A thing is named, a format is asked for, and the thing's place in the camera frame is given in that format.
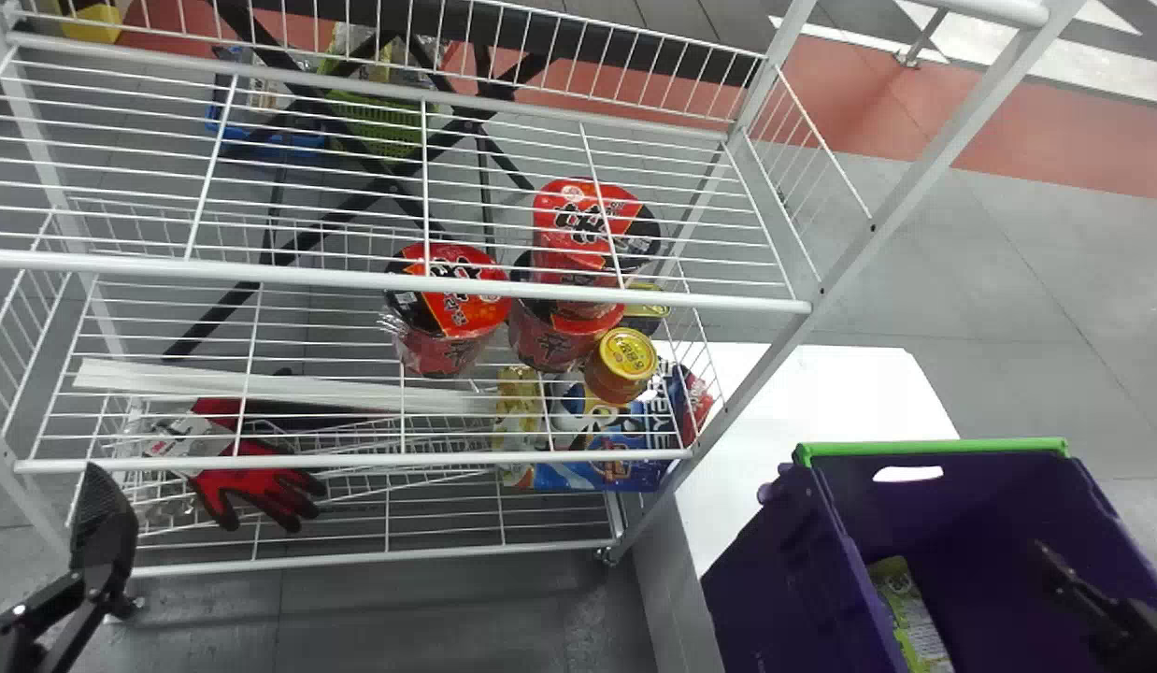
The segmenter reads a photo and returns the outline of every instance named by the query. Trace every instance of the crate handle hole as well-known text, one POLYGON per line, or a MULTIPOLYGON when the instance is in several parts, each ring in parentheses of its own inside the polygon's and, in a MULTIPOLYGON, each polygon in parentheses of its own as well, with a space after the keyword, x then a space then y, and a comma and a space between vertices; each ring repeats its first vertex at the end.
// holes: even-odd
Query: crate handle hole
POLYGON ((929 479, 941 479, 945 475, 945 468, 938 465, 923 467, 901 467, 889 465, 874 473, 874 481, 882 481, 884 485, 899 485, 902 481, 927 481, 929 479))

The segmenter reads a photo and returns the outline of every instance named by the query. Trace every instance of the plastic basket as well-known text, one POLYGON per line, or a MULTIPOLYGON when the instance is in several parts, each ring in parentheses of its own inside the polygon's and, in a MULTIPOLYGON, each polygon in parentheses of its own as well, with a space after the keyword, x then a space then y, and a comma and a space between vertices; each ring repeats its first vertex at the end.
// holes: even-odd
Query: plastic basket
POLYGON ((706 575, 728 673, 907 673, 867 567, 902 555, 957 671, 1100 673, 1044 591, 1036 540, 1107 596, 1157 575, 1063 439, 805 444, 706 575), (883 467, 941 467, 885 482, 883 467))
MULTIPOLYGON (((322 59, 318 73, 327 74, 338 64, 333 57, 322 59)), ((404 158, 420 153, 421 120, 420 102, 398 98, 381 98, 375 95, 355 94, 352 90, 330 90, 325 95, 333 113, 347 123, 351 133, 363 138, 368 153, 378 157, 404 158)), ((426 111, 435 111, 427 105, 426 111)))

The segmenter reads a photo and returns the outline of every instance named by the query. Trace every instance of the red noodle cup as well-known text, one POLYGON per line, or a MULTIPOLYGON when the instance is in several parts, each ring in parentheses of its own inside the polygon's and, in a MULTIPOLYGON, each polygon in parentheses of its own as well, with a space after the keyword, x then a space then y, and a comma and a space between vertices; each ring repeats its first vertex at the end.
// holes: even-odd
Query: red noodle cup
MULTIPOLYGON (((413 243, 399 251, 400 259, 386 266, 388 273, 425 274, 425 244, 413 243)), ((430 275, 478 278, 507 281, 492 257, 477 247, 456 243, 430 243, 430 275)), ((400 361, 425 378, 452 378, 479 357, 508 316, 511 298, 498 295, 458 293, 412 293, 386 290, 386 305, 399 316, 400 361)))
MULTIPOLYGON (((516 266, 528 264, 528 256, 519 257, 516 266)), ((524 281, 523 268, 513 272, 514 281, 524 281)), ((600 338, 620 323, 625 304, 612 304, 599 318, 577 319, 558 311, 558 302, 548 299, 516 299, 508 319, 508 342, 516 357, 537 371, 560 372, 585 358, 600 338)))
MULTIPOLYGON (((625 283, 649 264, 661 247, 661 227, 636 197, 614 184, 599 185, 585 178, 554 179, 532 200, 532 272, 535 282, 563 286, 618 287, 611 230, 620 275, 625 283), (600 200, 607 227, 600 217, 600 200)), ((574 318, 599 318, 613 304, 558 302, 574 318)))

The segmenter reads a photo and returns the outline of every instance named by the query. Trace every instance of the red glove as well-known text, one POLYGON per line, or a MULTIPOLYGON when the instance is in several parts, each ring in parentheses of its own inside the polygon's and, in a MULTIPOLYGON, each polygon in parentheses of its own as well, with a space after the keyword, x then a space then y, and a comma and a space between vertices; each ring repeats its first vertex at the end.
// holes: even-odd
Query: red glove
MULTIPOLYGON (((192 413, 206 417, 211 414, 226 414, 224 417, 208 417, 207 421, 234 430, 237 427, 238 405, 241 405, 238 400, 202 399, 192 406, 192 413)), ((237 456, 283 453, 285 451, 257 439, 242 439, 237 449, 237 456)), ((221 456, 234 456, 233 442, 221 451, 221 456)), ((229 495, 237 495, 238 498, 259 508, 264 515, 282 525, 285 531, 299 533, 301 517, 315 519, 318 515, 317 505, 314 505, 305 494, 320 497, 326 493, 325 486, 312 474, 304 469, 283 467, 205 469, 196 476, 190 476, 189 485, 201 498, 201 505, 206 508, 208 516, 226 531, 236 531, 238 525, 237 513, 229 503, 229 495)))

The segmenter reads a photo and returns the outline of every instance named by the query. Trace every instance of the purple crate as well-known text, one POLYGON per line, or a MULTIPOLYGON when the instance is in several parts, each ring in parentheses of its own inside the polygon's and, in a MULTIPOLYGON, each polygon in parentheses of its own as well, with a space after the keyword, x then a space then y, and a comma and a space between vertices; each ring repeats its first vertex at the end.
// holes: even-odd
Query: purple crate
POLYGON ((959 673, 1103 673, 1044 591, 1033 541, 1113 598, 1157 609, 1157 575, 1076 459, 1052 452, 821 456, 783 466, 702 576, 728 673, 907 672, 867 563, 907 559, 959 673), (875 482, 886 466, 942 478, 875 482))

